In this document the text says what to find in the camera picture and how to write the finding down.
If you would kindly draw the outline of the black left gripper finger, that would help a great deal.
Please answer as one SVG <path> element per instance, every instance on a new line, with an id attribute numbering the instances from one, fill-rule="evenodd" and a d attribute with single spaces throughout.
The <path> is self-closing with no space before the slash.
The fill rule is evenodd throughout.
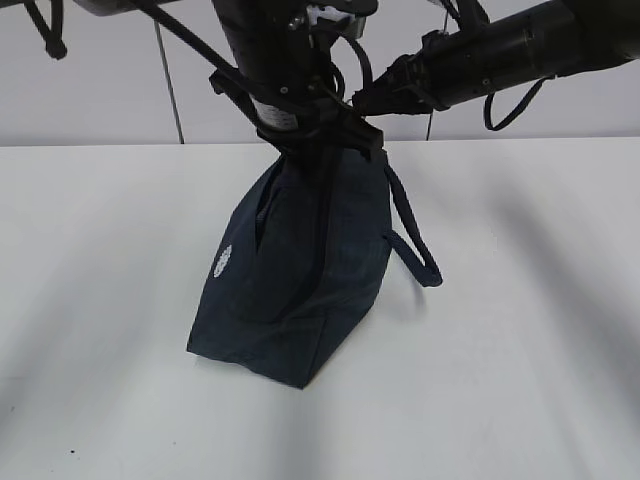
<path id="1" fill-rule="evenodd" d="M 353 112 L 343 113 L 329 127 L 330 142 L 359 152 L 367 161 L 383 149 L 383 132 Z"/>

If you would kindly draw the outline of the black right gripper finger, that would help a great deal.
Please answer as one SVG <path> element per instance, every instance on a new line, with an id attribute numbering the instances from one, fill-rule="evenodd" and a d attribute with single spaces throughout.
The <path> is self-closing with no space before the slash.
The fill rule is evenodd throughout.
<path id="1" fill-rule="evenodd" d="M 395 86 L 389 79 L 378 78 L 352 96 L 352 106 L 364 116 L 382 116 L 398 112 Z"/>

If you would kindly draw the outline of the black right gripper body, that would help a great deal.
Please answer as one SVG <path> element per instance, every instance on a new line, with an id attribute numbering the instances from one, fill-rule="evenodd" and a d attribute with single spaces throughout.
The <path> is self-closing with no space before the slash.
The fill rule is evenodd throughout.
<path id="1" fill-rule="evenodd" d="M 391 113 L 433 113 L 449 109 L 435 94 L 428 65 L 432 50 L 446 37 L 443 30 L 425 34 L 417 53 L 398 57 L 387 69 L 387 100 Z"/>

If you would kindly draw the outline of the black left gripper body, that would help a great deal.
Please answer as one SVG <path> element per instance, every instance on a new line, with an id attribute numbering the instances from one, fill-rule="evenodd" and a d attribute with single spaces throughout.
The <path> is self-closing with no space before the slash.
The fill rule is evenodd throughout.
<path id="1" fill-rule="evenodd" d="M 331 69 L 326 79 L 313 77 L 301 95 L 266 89 L 252 92 L 221 70 L 214 71 L 209 83 L 216 94 L 237 107 L 261 139 L 278 150 L 311 143 L 350 146 L 350 106 L 344 102 L 345 81 L 337 69 Z"/>

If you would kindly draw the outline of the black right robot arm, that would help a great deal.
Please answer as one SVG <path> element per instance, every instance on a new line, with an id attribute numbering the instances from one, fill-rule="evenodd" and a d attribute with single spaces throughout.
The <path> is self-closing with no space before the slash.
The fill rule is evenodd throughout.
<path id="1" fill-rule="evenodd" d="M 546 1 L 490 21 L 476 1 L 459 4 L 459 29 L 434 30 L 357 91 L 366 116 L 416 115 L 531 81 L 615 68 L 639 57 L 636 1 Z"/>

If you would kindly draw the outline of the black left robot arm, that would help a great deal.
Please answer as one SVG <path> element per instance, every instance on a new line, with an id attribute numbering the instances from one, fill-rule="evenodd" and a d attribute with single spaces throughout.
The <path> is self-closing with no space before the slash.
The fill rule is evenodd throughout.
<path id="1" fill-rule="evenodd" d="M 314 148 L 353 149 L 370 157 L 383 133 L 345 100 L 345 79 L 333 62 L 338 39 L 347 42 L 369 86 L 372 71 L 358 40 L 375 1 L 216 1 L 213 4 L 239 72 L 235 87 L 216 72 L 210 78 L 282 153 Z"/>

